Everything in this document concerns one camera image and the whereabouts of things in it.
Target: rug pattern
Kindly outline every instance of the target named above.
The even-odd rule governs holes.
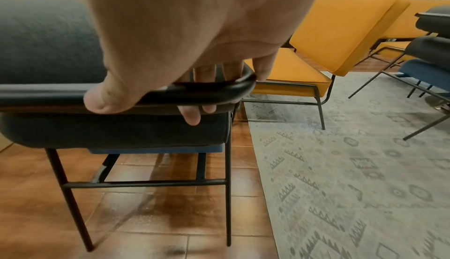
[[[372,75],[337,78],[326,130],[317,107],[245,104],[280,259],[450,258],[450,122],[403,141],[442,115],[387,76],[347,98]]]

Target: chair seat cushion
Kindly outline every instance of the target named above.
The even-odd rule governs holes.
[[[245,63],[253,69],[252,60],[245,60]],[[280,82],[274,85],[257,83],[252,93],[305,97],[314,96],[314,91],[311,88],[283,85],[283,82],[289,82],[315,85],[319,89],[320,96],[323,97],[331,84],[330,78],[304,62],[289,48],[280,48],[278,50],[268,80]]]
[[[410,41],[385,41],[385,42],[380,43],[380,45],[375,49],[375,51],[380,50],[385,47],[394,47],[394,48],[398,48],[398,49],[401,49],[404,51],[405,48],[409,45],[409,43],[410,43]],[[389,50],[387,48],[385,50],[380,51],[378,54],[381,56],[389,57],[389,58],[396,58],[402,53],[400,51]],[[411,60],[411,59],[414,59],[414,57],[405,55],[402,58],[400,58],[399,61],[406,61],[406,60]]]
[[[435,87],[450,91],[450,71],[420,59],[406,61],[399,72]]]
[[[230,113],[207,114],[197,126],[180,115],[0,114],[0,131],[32,148],[128,149],[220,145]]]

